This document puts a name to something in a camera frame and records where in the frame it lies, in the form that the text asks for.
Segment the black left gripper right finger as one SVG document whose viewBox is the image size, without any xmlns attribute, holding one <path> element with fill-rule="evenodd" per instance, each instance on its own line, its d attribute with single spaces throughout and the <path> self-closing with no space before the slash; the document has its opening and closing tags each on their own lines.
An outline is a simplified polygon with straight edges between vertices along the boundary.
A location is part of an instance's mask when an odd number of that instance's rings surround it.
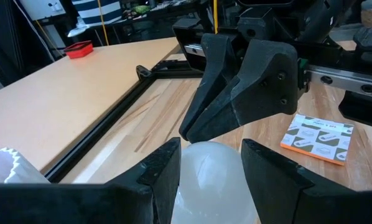
<svg viewBox="0 0 372 224">
<path fill-rule="evenodd" d="M 372 224 L 372 191 L 354 191 L 244 139 L 241 160 L 261 224 Z"/>
</svg>

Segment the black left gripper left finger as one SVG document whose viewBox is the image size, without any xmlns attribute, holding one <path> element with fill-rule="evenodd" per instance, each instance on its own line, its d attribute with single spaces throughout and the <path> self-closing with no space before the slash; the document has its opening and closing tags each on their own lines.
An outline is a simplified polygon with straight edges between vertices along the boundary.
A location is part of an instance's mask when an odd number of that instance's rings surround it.
<svg viewBox="0 0 372 224">
<path fill-rule="evenodd" d="M 171 138 L 104 184 L 0 184 L 0 224 L 170 224 L 180 165 Z"/>
</svg>

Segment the tan desk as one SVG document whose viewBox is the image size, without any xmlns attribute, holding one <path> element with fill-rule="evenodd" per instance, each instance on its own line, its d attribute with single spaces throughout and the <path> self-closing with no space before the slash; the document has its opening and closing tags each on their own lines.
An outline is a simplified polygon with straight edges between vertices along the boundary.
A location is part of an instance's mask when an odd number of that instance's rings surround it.
<svg viewBox="0 0 372 224">
<path fill-rule="evenodd" d="M 97 47 L 62 58 L 0 90 L 0 148 L 50 170 L 138 83 L 178 47 L 175 38 Z"/>
</svg>

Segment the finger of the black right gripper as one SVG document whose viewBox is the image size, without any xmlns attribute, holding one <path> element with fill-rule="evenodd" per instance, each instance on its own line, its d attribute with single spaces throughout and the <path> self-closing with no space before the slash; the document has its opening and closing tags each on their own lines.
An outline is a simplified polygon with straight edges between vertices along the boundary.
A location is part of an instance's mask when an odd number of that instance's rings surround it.
<svg viewBox="0 0 372 224">
<path fill-rule="evenodd" d="M 297 60 L 290 44 L 252 40 L 236 75 L 220 93 L 223 134 L 275 114 L 295 113 Z"/>
<path fill-rule="evenodd" d="M 180 125 L 185 140 L 211 140 L 224 133 L 220 112 L 220 93 L 236 75 L 238 65 L 231 38 L 204 34 L 201 39 L 206 66 L 201 82 Z"/>
</svg>

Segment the white round lightbulb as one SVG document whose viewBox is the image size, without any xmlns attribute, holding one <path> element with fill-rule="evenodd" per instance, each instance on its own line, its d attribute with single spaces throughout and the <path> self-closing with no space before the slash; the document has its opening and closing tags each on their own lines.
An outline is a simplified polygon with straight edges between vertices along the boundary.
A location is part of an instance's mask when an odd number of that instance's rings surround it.
<svg viewBox="0 0 372 224">
<path fill-rule="evenodd" d="M 257 217 L 239 152 L 213 141 L 182 149 L 171 224 L 254 224 Z"/>
</svg>

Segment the white textured pen cup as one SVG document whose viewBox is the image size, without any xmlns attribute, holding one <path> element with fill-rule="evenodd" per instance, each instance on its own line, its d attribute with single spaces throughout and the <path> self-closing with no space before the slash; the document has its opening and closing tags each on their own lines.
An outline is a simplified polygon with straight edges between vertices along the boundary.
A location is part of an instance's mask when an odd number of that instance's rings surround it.
<svg viewBox="0 0 372 224">
<path fill-rule="evenodd" d="M 0 148 L 0 184 L 49 184 L 20 152 Z"/>
</svg>

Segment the red square box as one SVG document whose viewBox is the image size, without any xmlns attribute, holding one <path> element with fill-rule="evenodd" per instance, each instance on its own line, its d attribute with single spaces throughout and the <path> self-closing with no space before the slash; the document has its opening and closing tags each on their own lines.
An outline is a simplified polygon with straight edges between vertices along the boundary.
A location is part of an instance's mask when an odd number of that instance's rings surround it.
<svg viewBox="0 0 372 224">
<path fill-rule="evenodd" d="M 70 59 L 82 58 L 93 51 L 92 41 L 77 42 L 64 49 Z"/>
</svg>

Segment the person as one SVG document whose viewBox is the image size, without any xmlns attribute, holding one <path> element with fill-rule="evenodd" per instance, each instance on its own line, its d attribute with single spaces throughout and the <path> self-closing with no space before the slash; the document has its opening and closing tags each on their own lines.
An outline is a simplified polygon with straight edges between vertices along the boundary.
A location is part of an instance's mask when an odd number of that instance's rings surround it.
<svg viewBox="0 0 372 224">
<path fill-rule="evenodd" d="M 110 24 L 122 18 L 120 0 L 72 0 L 84 23 L 90 27 Z"/>
</svg>

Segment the patterned sticky note pad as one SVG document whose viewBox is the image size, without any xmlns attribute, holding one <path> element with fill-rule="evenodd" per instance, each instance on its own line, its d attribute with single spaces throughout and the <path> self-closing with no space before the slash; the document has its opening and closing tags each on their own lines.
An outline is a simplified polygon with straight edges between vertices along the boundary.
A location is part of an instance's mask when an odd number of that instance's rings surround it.
<svg viewBox="0 0 372 224">
<path fill-rule="evenodd" d="M 280 146 L 310 157 L 345 164 L 354 125 L 296 114 Z"/>
</svg>

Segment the black aluminium table frame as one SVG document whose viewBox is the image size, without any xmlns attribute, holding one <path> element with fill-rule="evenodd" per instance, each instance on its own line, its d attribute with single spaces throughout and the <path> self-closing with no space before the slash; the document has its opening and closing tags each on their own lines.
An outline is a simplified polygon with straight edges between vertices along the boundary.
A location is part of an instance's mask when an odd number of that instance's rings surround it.
<svg viewBox="0 0 372 224">
<path fill-rule="evenodd" d="M 45 174 L 50 182 L 59 183 L 156 80 L 202 77 L 185 60 L 162 60 L 152 69 L 138 65 L 136 74 L 136 85 Z"/>
</svg>

